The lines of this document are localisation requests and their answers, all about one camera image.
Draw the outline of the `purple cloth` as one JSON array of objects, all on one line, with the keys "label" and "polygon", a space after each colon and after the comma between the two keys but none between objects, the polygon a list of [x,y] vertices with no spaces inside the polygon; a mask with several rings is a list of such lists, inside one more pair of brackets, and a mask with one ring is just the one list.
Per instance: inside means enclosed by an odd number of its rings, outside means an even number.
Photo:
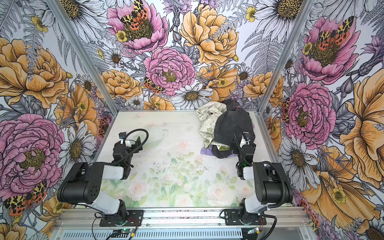
[{"label": "purple cloth", "polygon": [[219,159],[235,157],[236,155],[232,152],[231,149],[220,151],[217,146],[210,146],[208,149],[202,148],[201,155],[214,156]]}]

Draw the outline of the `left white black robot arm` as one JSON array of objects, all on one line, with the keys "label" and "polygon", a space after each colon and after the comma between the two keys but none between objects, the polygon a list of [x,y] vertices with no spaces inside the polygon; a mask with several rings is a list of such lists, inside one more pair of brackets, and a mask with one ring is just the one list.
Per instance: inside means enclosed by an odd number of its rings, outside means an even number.
[{"label": "left white black robot arm", "polygon": [[134,167],[132,157],[143,149],[148,138],[147,130],[133,130],[114,145],[112,162],[74,164],[58,189],[59,202],[87,206],[101,213],[108,223],[125,224],[129,220],[125,202],[103,192],[101,184],[103,180],[128,179]]}]

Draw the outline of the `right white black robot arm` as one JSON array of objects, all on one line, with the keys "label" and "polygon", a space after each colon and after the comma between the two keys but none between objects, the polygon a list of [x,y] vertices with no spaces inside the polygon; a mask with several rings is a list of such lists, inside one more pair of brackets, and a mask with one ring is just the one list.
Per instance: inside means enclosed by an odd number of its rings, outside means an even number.
[{"label": "right white black robot arm", "polygon": [[255,192],[241,200],[240,220],[249,225],[270,209],[278,208],[293,200],[293,189],[280,163],[254,162],[256,144],[251,134],[244,132],[241,139],[235,137],[239,161],[236,165],[238,177],[254,183]]}]

